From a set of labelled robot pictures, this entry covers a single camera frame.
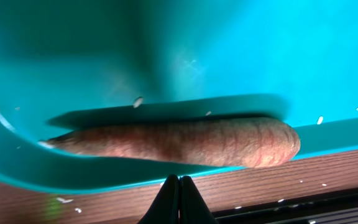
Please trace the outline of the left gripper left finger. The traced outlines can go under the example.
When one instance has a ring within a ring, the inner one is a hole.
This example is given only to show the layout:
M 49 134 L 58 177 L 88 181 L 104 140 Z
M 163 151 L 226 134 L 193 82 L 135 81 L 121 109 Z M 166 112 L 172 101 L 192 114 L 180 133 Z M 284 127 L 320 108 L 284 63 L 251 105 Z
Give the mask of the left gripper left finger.
M 178 224 L 180 182 L 169 175 L 138 224 Z

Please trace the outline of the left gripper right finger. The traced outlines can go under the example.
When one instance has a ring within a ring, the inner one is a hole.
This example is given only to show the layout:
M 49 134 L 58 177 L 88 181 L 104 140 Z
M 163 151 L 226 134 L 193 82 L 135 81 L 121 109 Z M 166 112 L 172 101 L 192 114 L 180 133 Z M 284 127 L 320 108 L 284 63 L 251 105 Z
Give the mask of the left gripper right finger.
M 180 178 L 180 224 L 218 224 L 190 176 Z

